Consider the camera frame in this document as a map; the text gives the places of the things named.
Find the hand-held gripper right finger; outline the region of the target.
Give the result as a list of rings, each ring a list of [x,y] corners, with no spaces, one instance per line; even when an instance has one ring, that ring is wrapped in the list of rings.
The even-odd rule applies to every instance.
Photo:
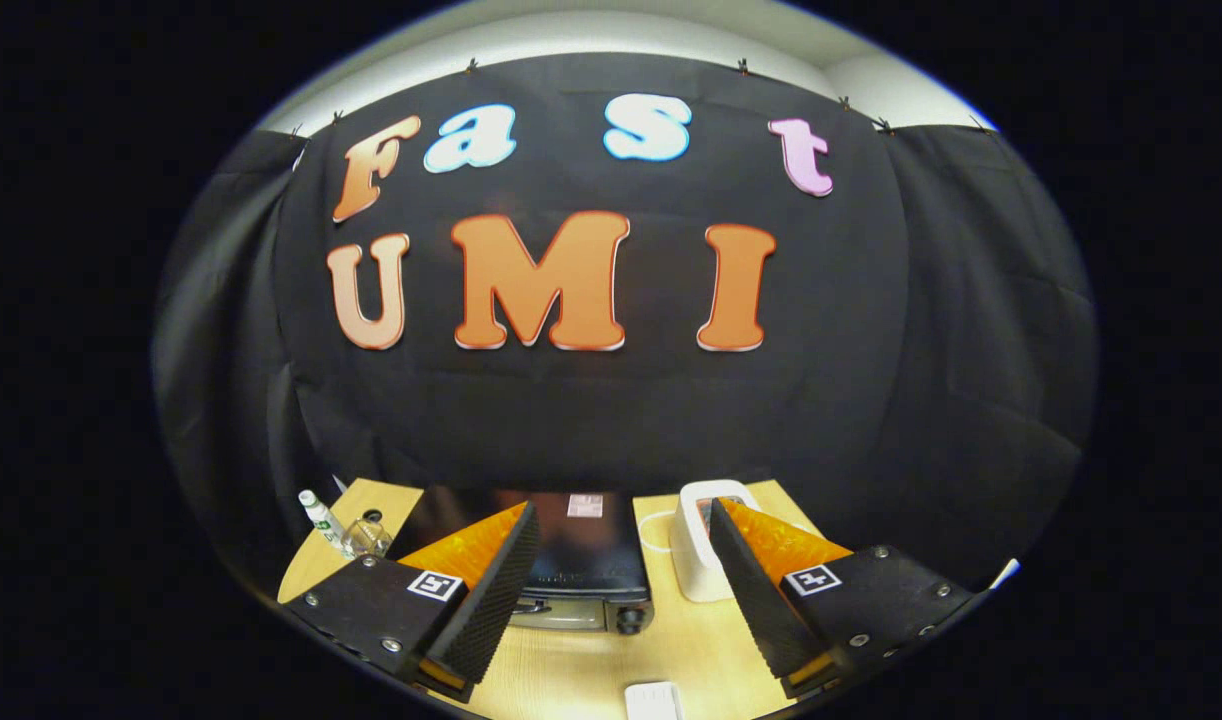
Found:
[[[838,694],[975,610],[975,592],[890,544],[848,550],[744,502],[711,502],[710,542],[789,700]]]

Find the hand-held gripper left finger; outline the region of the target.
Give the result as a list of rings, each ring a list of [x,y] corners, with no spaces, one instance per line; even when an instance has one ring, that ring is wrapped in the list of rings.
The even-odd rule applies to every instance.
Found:
[[[470,700],[539,539],[534,502],[516,502],[400,560],[364,553],[286,606],[397,682]]]

